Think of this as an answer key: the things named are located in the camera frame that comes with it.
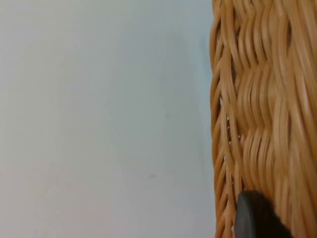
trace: black object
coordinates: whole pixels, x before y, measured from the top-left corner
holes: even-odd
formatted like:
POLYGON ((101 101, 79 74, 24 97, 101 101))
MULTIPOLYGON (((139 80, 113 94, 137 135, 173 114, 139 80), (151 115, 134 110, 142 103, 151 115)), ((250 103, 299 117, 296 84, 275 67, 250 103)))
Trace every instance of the black object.
POLYGON ((292 238, 272 204, 257 191, 239 194, 234 232, 236 238, 292 238))

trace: tan wicker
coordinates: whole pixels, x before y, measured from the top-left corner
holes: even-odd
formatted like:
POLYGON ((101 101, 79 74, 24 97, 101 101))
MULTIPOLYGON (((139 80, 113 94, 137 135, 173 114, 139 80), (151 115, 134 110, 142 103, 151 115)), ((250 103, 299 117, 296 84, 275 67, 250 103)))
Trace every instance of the tan wicker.
POLYGON ((317 1, 214 0, 210 54, 216 237, 255 189, 317 237, 317 1))

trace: light blue wall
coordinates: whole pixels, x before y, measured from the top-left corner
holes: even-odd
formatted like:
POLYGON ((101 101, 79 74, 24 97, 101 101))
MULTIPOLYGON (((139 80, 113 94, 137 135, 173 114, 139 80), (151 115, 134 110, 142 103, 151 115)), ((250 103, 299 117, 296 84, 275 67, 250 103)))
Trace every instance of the light blue wall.
POLYGON ((0 237, 210 238, 211 0, 0 7, 0 237))

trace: white wall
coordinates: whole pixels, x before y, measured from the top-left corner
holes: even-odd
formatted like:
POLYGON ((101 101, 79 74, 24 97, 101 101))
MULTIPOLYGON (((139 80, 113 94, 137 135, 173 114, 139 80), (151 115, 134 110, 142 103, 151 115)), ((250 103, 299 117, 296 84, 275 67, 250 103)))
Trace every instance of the white wall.
POLYGON ((210 238, 211 0, 2 0, 0 237, 210 238))

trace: wicker basket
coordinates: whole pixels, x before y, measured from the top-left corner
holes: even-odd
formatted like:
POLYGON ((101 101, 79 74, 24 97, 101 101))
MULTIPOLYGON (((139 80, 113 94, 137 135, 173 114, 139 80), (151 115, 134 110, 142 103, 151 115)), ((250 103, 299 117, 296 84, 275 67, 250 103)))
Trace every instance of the wicker basket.
POLYGON ((214 0, 216 237, 257 190, 294 237, 317 237, 317 1, 214 0))

